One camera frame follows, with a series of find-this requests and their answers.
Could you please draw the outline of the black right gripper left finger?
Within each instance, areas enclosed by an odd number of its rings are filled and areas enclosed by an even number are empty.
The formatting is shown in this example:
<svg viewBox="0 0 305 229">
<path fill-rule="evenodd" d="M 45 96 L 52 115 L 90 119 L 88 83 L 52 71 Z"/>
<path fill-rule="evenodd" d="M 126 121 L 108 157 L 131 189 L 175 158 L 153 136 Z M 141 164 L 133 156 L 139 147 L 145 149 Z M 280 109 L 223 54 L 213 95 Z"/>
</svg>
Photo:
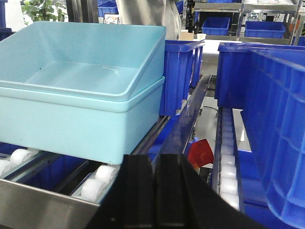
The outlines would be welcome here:
<svg viewBox="0 0 305 229">
<path fill-rule="evenodd" d="M 87 229 L 152 229 L 154 178 L 147 155 L 125 155 L 114 183 Z"/>
</svg>

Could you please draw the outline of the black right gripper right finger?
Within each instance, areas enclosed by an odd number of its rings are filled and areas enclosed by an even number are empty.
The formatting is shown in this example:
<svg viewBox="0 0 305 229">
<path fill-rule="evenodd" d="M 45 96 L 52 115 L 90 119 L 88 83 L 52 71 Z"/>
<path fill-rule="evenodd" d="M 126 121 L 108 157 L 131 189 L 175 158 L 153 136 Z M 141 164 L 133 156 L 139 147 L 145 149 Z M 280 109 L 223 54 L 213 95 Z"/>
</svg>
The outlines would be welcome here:
<svg viewBox="0 0 305 229">
<path fill-rule="evenodd" d="M 157 229 L 262 229 L 216 194 L 182 155 L 161 154 L 155 168 Z"/>
</svg>

